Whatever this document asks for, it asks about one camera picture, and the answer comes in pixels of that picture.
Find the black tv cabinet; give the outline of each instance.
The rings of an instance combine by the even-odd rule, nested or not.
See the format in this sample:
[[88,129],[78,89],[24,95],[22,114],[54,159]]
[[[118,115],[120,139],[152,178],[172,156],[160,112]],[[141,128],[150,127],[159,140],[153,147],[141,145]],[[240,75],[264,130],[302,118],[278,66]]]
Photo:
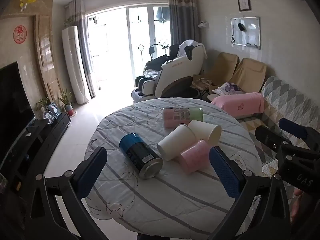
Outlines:
[[30,189],[35,177],[44,173],[70,122],[67,113],[62,113],[52,124],[48,124],[46,119],[34,121],[16,143],[0,171],[8,180],[5,192],[0,194],[0,220],[10,223],[7,229],[14,229],[15,234],[21,237],[24,234],[25,209],[33,197]]

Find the curtain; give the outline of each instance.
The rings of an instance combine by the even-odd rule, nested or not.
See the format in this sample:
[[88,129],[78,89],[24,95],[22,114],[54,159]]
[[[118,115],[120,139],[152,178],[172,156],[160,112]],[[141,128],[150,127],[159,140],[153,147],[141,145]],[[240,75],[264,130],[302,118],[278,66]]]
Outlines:
[[80,53],[84,68],[85,79],[87,80],[91,98],[96,96],[95,87],[97,87],[96,78],[93,71],[93,63],[88,41],[88,26],[85,18],[83,0],[73,0],[66,9],[66,19],[73,19],[73,26],[78,27]]
[[169,0],[171,44],[186,40],[200,42],[196,0]]

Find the white quilted tablecloth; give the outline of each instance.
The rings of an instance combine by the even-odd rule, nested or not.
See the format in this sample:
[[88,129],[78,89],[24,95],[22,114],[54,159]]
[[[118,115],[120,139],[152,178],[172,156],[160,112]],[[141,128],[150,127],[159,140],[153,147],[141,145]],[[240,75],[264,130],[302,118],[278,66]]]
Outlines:
[[85,159],[96,147],[103,146],[108,161],[86,202],[93,217],[113,218],[131,231],[207,239],[234,202],[212,166],[186,175],[177,162],[164,161],[155,178],[142,180],[119,150],[122,137],[134,132],[159,154],[156,144],[171,132],[162,125],[163,107],[202,107],[204,122],[222,126],[219,146],[225,154],[240,159],[243,169],[261,173],[261,160],[249,133],[223,110],[198,99],[154,99],[121,109],[97,127]]

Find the red chinese character decoration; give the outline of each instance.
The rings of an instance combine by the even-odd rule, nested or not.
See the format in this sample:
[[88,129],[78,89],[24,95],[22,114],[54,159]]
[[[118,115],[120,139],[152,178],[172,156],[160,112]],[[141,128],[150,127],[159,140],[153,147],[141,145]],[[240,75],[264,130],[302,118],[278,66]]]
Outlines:
[[27,38],[27,29],[23,25],[19,25],[14,29],[13,39],[17,44],[22,44]]

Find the massage chair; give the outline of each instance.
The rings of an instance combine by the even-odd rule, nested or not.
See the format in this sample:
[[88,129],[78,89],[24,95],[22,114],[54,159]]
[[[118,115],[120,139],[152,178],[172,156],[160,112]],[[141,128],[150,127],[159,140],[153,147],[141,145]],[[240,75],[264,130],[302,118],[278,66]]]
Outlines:
[[139,76],[135,80],[135,89],[131,96],[135,103],[165,97],[197,96],[196,90],[190,90],[193,75],[198,75],[204,60],[204,48],[186,46],[186,57],[177,57],[179,45],[170,46],[170,55],[164,55],[147,62],[146,70],[159,72],[154,78]]

